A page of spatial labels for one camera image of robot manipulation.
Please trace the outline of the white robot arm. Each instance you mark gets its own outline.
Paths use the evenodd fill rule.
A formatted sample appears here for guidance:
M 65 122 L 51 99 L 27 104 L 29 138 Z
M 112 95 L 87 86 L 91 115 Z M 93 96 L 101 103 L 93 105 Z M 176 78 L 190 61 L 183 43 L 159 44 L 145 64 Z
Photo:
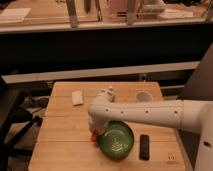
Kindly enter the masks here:
M 194 171 L 213 171 L 213 101 L 169 100 L 115 102 L 114 91 L 101 89 L 88 106 L 89 129 L 103 134 L 110 121 L 176 128 L 200 135 Z

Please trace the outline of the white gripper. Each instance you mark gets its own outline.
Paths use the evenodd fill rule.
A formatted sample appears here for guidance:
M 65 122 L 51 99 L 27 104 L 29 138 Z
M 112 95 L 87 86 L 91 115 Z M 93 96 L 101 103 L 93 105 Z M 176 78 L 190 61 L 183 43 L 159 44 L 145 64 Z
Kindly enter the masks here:
M 90 132 L 97 132 L 99 135 L 105 133 L 108 126 L 108 122 L 106 120 L 95 117 L 89 117 L 88 123 Z

